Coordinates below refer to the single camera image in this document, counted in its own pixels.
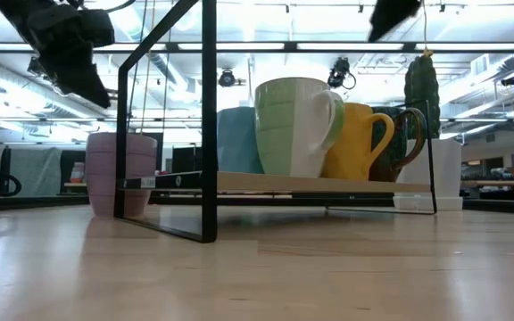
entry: label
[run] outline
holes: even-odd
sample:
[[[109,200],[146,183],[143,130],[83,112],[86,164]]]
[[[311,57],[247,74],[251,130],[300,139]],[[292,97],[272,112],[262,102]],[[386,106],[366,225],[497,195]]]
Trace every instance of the label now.
[[[140,178],[140,188],[155,188],[156,177],[142,177]]]

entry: blue mug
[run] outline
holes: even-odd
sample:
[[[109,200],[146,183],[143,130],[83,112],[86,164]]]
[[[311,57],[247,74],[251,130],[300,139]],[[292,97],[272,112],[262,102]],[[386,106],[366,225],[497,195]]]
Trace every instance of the blue mug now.
[[[218,112],[220,171],[263,174],[255,140],[255,109],[237,107]]]

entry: dark green mug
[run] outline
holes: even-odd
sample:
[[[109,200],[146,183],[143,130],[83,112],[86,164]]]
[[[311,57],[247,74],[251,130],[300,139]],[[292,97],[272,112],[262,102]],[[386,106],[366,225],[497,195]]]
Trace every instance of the dark green mug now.
[[[402,110],[396,107],[373,107],[372,112],[384,113],[394,121],[394,136],[390,144],[378,156],[370,167],[369,180],[380,182],[395,182],[400,171],[412,162],[421,152],[426,142],[426,119],[424,114],[415,108]],[[416,123],[416,143],[411,152],[406,155],[408,144],[408,117]],[[372,149],[382,140],[386,126],[382,122],[374,123],[372,127]]]

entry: cactus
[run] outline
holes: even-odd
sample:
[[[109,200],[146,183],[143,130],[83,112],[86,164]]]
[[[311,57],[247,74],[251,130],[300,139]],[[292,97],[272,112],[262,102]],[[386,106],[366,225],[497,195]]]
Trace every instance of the cactus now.
[[[437,77],[435,75],[434,62],[430,55],[431,54],[424,53],[410,63],[410,67],[406,73],[404,93],[406,95],[406,103],[425,100],[429,102],[429,123],[427,125],[431,131],[431,138],[439,138],[439,85],[437,84]],[[417,108],[426,115],[425,102],[414,103],[408,107]],[[415,139],[417,134],[417,124],[410,124],[408,138]]]

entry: yellow mug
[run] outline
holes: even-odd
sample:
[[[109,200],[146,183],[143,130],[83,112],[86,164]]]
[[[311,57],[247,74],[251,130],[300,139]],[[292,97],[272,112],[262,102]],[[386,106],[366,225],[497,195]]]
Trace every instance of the yellow mug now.
[[[345,103],[344,108],[343,130],[327,152],[322,176],[368,181],[370,166],[392,141],[394,122],[386,114],[373,114],[365,104]],[[379,120],[385,122],[385,133],[372,151],[372,124]]]

